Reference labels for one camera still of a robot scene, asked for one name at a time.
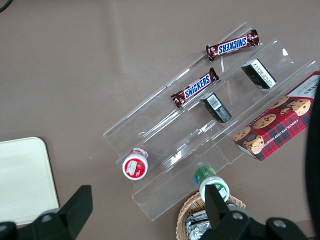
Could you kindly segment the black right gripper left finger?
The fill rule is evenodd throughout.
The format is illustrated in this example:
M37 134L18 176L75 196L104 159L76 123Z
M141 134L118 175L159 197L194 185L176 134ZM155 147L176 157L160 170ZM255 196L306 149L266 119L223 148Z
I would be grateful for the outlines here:
M2 240L75 240L93 212L92 187L82 185L61 207L43 212L18 228L12 221L0 223Z

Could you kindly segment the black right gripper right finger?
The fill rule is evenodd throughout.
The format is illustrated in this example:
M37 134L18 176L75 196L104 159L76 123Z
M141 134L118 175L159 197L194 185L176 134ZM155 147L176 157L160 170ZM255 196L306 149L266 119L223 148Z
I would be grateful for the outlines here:
M205 211L211 228L202 240L307 240L292 221L271 217L261 224L239 210L230 210L213 185L205 187Z

